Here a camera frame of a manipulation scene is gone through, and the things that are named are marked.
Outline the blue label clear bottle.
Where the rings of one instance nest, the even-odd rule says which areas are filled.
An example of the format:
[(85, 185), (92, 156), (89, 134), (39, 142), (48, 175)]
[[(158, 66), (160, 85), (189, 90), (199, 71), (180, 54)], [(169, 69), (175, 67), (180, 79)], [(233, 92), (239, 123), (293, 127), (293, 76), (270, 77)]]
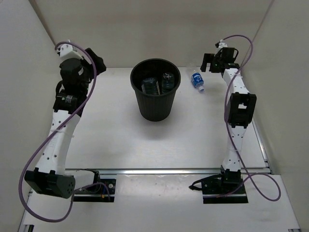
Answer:
[(195, 89), (197, 89), (200, 93), (204, 92), (204, 80), (197, 69), (197, 67), (190, 63), (187, 67), (187, 74), (190, 78), (190, 81)]

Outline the green label clear bottle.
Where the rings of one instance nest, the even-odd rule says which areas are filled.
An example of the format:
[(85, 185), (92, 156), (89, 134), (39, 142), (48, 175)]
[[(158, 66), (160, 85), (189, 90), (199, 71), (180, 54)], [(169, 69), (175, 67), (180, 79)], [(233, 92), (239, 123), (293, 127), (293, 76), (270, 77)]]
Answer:
[(175, 83), (175, 76), (171, 72), (165, 72), (161, 78), (161, 93), (166, 94), (173, 90)]

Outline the yellow label clear bottle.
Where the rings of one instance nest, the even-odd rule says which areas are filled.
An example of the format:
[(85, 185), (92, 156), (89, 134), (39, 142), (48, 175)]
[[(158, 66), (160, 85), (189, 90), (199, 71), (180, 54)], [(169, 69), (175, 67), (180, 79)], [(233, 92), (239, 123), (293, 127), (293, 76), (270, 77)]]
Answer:
[(156, 77), (145, 78), (141, 81), (141, 89), (144, 94), (160, 95), (158, 79)]

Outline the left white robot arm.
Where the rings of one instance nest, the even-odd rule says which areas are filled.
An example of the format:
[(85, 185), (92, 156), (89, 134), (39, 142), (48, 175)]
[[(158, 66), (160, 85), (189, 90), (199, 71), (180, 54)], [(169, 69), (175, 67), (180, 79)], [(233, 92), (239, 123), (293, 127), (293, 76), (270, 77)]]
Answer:
[(96, 77), (107, 68), (103, 58), (91, 48), (82, 50), (64, 43), (57, 48), (57, 54), (62, 59), (59, 66), (62, 79), (56, 87), (50, 132), (38, 148), (42, 155), (34, 170), (25, 167), (19, 182), (26, 182), (38, 194), (67, 199), (83, 186), (90, 193), (101, 188), (95, 171), (69, 174), (65, 164), (73, 132), (93, 93)]

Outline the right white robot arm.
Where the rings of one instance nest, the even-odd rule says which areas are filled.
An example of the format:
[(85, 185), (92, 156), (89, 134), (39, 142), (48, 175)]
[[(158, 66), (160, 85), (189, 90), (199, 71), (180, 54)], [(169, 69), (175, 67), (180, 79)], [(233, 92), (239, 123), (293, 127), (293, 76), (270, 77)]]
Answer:
[(217, 180), (217, 188), (222, 193), (230, 192), (234, 183), (240, 180), (239, 155), (257, 100), (256, 95), (249, 92), (242, 80), (239, 65), (235, 63), (234, 52), (234, 48), (221, 48), (217, 54), (205, 53), (200, 67), (200, 70), (205, 72), (209, 64), (209, 71), (221, 74), (227, 84), (224, 103), (224, 120), (228, 133), (227, 154), (221, 166), (223, 177)]

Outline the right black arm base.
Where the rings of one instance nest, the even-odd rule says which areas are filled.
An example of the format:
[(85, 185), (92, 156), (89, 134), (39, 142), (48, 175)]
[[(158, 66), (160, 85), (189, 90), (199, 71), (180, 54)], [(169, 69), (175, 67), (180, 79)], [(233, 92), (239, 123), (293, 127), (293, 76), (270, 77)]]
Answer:
[(221, 169), (219, 174), (193, 182), (189, 189), (201, 191), (204, 204), (248, 203), (241, 171)]

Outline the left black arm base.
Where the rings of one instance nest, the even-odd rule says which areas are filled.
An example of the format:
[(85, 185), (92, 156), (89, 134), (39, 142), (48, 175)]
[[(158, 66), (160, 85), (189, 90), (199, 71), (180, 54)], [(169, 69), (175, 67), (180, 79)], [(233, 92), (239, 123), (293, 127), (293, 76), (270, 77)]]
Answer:
[(76, 191), (74, 202), (89, 203), (113, 203), (115, 199), (116, 178), (113, 176), (101, 175), (99, 171), (86, 169), (94, 173), (94, 183), (103, 183), (104, 185), (94, 185)]

